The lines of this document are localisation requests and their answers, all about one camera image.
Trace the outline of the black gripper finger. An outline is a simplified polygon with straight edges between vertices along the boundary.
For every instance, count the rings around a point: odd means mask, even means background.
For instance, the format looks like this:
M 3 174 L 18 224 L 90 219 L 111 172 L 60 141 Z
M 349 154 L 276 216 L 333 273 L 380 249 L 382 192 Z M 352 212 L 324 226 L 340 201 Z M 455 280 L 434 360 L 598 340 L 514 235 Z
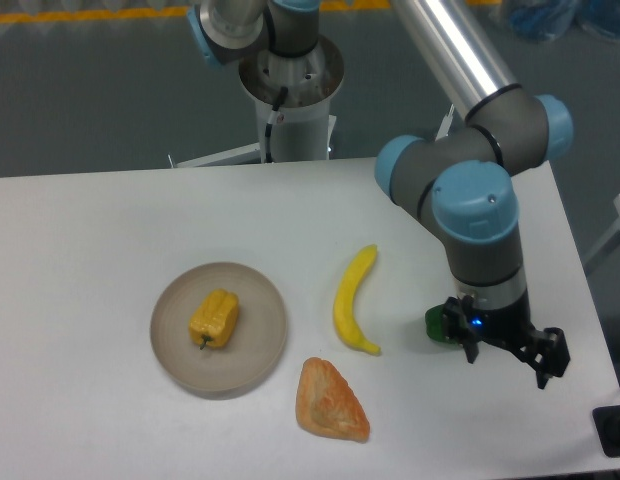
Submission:
M 442 332 L 444 336 L 460 345 L 468 363 L 473 364 L 479 355 L 481 338 L 472 324 L 475 320 L 474 299 L 466 295 L 462 299 L 449 297 L 443 304 Z
M 545 389 L 550 379 L 561 378 L 571 361 L 565 333 L 555 327 L 528 330 L 518 342 L 509 344 L 507 350 L 535 371 L 540 390 Z

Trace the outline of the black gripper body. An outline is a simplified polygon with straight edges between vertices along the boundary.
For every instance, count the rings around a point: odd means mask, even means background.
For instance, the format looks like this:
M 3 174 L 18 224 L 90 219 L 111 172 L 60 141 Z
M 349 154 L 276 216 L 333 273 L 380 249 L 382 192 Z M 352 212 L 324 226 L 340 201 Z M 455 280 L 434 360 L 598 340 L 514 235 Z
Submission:
M 507 350 L 511 343 L 518 342 L 519 338 L 528 330 L 533 329 L 530 320 L 530 305 L 528 291 L 525 290 L 514 303 L 496 310 L 485 310 L 475 307 L 475 326 L 481 341 Z

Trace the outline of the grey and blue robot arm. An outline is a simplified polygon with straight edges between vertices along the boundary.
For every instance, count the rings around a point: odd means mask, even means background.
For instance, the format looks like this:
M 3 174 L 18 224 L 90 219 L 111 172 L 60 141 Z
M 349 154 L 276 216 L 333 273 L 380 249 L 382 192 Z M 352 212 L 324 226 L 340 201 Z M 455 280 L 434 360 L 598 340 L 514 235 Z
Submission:
M 480 343 L 512 353 L 539 388 L 570 361 L 565 334 L 530 319 L 512 178 L 563 155 L 566 106 L 514 79 L 462 1 L 396 1 L 393 9 L 464 125 L 442 139 L 404 135 L 375 163 L 385 195 L 443 245 L 456 293 L 442 331 L 468 361 Z M 315 1 L 197 1 L 187 18 L 211 64 L 237 63 L 254 99 L 265 163 L 325 159 L 328 103 L 343 61 L 319 31 Z

